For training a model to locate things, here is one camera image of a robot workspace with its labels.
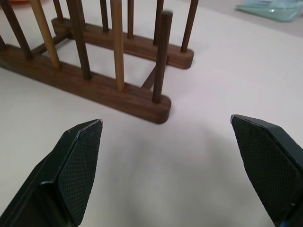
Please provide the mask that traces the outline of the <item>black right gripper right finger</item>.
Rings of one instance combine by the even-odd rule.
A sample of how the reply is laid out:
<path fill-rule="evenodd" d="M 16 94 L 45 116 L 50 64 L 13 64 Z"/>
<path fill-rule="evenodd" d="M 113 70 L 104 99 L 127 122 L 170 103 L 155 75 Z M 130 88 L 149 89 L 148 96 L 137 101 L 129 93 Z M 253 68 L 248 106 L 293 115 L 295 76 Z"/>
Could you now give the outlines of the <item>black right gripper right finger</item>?
<path fill-rule="evenodd" d="M 280 126 L 234 114 L 246 174 L 276 227 L 303 225 L 303 149 Z"/>

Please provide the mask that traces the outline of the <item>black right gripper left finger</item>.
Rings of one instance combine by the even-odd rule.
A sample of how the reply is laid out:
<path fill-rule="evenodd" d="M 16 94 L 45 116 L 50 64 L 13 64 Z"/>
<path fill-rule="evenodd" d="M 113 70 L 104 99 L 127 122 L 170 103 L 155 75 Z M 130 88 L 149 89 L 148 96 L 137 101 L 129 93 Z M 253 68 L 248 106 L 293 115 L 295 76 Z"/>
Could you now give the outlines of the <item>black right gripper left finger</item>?
<path fill-rule="evenodd" d="M 24 181 L 0 217 L 2 227 L 78 227 L 95 180 L 103 122 L 78 124 Z"/>

